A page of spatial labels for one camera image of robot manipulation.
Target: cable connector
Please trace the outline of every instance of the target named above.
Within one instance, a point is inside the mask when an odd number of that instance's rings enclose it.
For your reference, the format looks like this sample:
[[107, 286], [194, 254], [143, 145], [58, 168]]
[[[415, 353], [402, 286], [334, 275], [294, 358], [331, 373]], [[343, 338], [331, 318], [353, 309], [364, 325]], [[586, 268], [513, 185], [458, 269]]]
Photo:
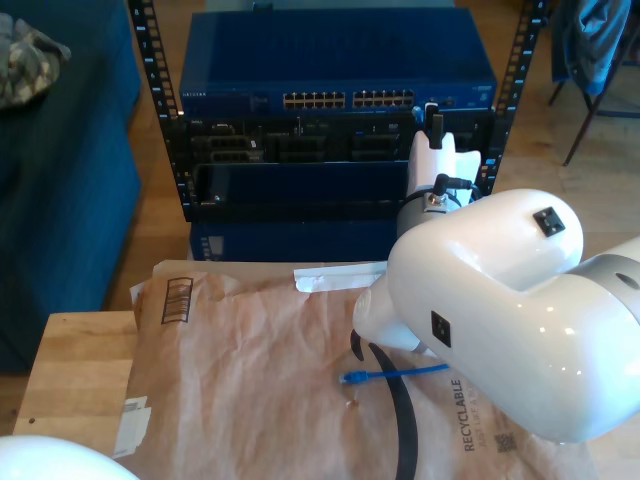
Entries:
[[347, 383], [349, 385], [358, 385], [366, 382], [367, 380], [369, 380], [369, 372], [364, 370], [348, 372], [340, 377], [340, 383]]
[[474, 187], [471, 180], [465, 180], [464, 178], [450, 177], [445, 173], [440, 173], [436, 177], [436, 182], [433, 185], [434, 195], [442, 196], [447, 190], [472, 190]]

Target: blue network switch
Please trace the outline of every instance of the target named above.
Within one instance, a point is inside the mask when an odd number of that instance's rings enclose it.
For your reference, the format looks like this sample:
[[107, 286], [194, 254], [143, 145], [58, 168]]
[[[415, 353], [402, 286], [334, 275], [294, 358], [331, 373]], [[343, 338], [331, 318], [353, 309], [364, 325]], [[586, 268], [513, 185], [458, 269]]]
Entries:
[[187, 119], [491, 107], [496, 79], [467, 9], [194, 14]]

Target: camouflage fabric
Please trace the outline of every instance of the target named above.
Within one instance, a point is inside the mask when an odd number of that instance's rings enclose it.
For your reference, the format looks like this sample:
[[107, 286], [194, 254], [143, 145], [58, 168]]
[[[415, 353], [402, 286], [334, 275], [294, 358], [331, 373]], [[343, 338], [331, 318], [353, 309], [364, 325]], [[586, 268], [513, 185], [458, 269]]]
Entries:
[[30, 27], [0, 13], [0, 109], [42, 95], [60, 75], [71, 51]]

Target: chair leg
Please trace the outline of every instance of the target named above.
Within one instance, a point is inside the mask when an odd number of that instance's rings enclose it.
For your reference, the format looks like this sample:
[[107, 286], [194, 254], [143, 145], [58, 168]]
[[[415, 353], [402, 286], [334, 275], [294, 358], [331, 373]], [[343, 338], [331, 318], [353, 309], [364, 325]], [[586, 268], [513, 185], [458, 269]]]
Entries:
[[593, 120], [593, 114], [595, 113], [595, 111], [598, 108], [598, 105], [600, 104], [600, 99], [603, 95], [604, 92], [600, 95], [598, 95], [598, 98], [596, 98], [596, 102], [593, 105], [593, 107], [591, 108], [591, 110], [589, 110], [589, 113], [587, 114], [587, 118], [584, 119], [584, 122], [582, 122], [582, 126], [580, 127], [580, 131], [578, 132], [578, 135], [576, 136], [576, 139], [573, 141], [573, 145], [571, 145], [571, 150], [569, 150], [569, 155], [567, 155], [567, 158], [565, 159], [564, 163], [562, 164], [565, 167], [569, 166], [569, 163], [571, 162], [571, 159], [573, 158], [573, 155], [576, 153], [576, 150], [578, 150], [578, 147], [580, 146], [580, 142], [582, 142], [582, 137], [584, 137], [584, 134], [587, 133], [587, 130], [589, 129], [589, 125], [591, 124], [591, 120]]
[[562, 87], [564, 87], [564, 83], [565, 82], [560, 82], [556, 89], [553, 91], [553, 95], [551, 95], [551, 98], [549, 99], [549, 106], [553, 105], [553, 102], [556, 101], [556, 97], [560, 93], [560, 90], [562, 90]]
[[585, 133], [587, 133], [587, 130], [589, 129], [589, 125], [591, 124], [591, 120], [593, 120], [593, 116], [598, 111], [598, 108], [600, 108], [600, 104], [602, 103], [602, 99], [607, 94], [607, 90], [609, 89], [609, 85], [611, 85], [611, 80], [616, 76], [616, 72], [618, 71], [618, 68], [620, 67], [620, 65], [622, 65], [622, 62], [624, 61], [626, 56], [629, 54], [629, 51], [631, 50], [631, 46], [633, 45], [633, 42], [635, 41], [636, 37], [638, 36], [638, 32], [639, 31], [640, 31], [640, 20], [638, 20], [636, 22], [636, 25], [634, 26], [633, 30], [631, 31], [631, 35], [630, 35], [628, 43], [625, 46], [622, 47], [622, 51], [619, 52], [620, 53], [619, 56], [613, 61], [613, 64], [611, 65], [611, 69], [609, 70], [609, 74], [607, 75], [607, 81], [606, 81], [606, 83], [604, 85], [604, 88], [602, 89], [602, 93], [600, 93], [600, 95], [598, 95], [596, 97], [596, 101], [593, 102], [593, 105], [589, 109], [589, 113], [587, 114], [587, 118], [585, 118], [584, 122], [582, 122], [582, 127], [580, 127], [580, 131], [578, 132], [578, 136], [573, 141], [573, 145], [571, 146], [571, 150], [569, 150], [569, 155], [567, 155], [567, 158], [565, 159], [565, 161], [563, 163], [563, 165], [565, 167], [569, 166], [569, 163], [571, 162], [571, 159], [573, 158], [573, 155], [576, 153], [576, 150], [578, 150], [578, 146], [580, 145], [580, 142], [582, 141], [582, 137], [584, 137]]

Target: rack post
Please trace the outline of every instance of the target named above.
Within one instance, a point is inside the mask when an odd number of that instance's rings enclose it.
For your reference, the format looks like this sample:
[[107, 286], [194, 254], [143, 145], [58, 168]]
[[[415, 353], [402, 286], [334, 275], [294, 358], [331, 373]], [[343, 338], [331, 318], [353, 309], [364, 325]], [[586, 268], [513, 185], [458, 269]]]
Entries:
[[171, 162], [178, 196], [182, 203], [182, 211], [189, 222], [192, 219], [196, 196], [191, 177], [187, 130], [178, 112], [153, 1], [129, 0], [129, 13], [160, 123], [162, 138]]
[[547, 2], [548, 0], [525, 0], [520, 11], [509, 62], [498, 94], [493, 131], [486, 151], [482, 152], [482, 166], [476, 177], [476, 185], [480, 187], [483, 195], [490, 195], [496, 183], [498, 168], [518, 110], [524, 81], [529, 73]]

